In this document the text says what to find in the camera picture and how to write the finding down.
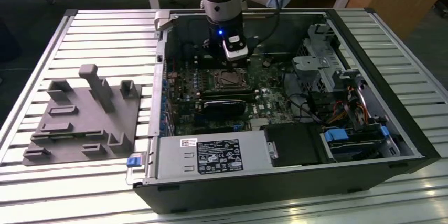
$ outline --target slotted aluminum surface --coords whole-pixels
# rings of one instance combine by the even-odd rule
[[[76,69],[82,63],[98,65],[98,75],[106,77],[110,85],[132,79],[144,86],[134,151],[145,150],[156,60],[153,14],[150,10],[78,11],[62,27],[56,48],[45,56],[49,61],[30,94],[32,104],[25,104],[24,116],[17,117],[1,149],[5,155],[0,166],[0,223],[442,222],[448,217],[445,90],[394,41],[382,23],[362,9],[338,10],[338,14],[442,156],[418,172],[400,175],[369,191],[353,194],[158,215],[125,183],[125,159],[32,167],[20,165],[49,100],[44,92],[49,81],[68,78],[73,87],[85,87]],[[349,53],[344,48],[341,50],[350,67],[356,68]],[[138,176],[142,176],[142,169],[136,171],[134,177]]]

